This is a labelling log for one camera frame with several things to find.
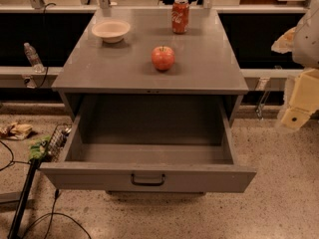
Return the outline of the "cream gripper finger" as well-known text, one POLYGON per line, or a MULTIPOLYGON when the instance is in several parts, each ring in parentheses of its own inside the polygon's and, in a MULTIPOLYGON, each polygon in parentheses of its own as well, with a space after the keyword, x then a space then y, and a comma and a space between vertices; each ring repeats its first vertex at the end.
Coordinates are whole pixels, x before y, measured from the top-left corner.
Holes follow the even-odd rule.
POLYGON ((275 128, 281 133, 295 132, 319 110, 319 70, 306 68, 296 77, 289 76, 283 100, 275 128))
POLYGON ((271 46, 271 50, 280 54, 291 52, 293 49, 294 34, 295 27, 287 30, 273 43, 273 45, 271 46))

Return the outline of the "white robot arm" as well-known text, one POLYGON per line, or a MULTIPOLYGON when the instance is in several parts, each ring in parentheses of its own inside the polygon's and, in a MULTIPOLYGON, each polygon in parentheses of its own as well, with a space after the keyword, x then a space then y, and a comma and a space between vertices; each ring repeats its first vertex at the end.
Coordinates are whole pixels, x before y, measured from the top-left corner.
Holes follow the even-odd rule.
POLYGON ((304 67, 297 77, 287 79, 276 122, 282 133, 295 132, 319 110, 319 0, 311 0, 297 26, 280 36, 271 50, 291 53, 293 61, 304 67))

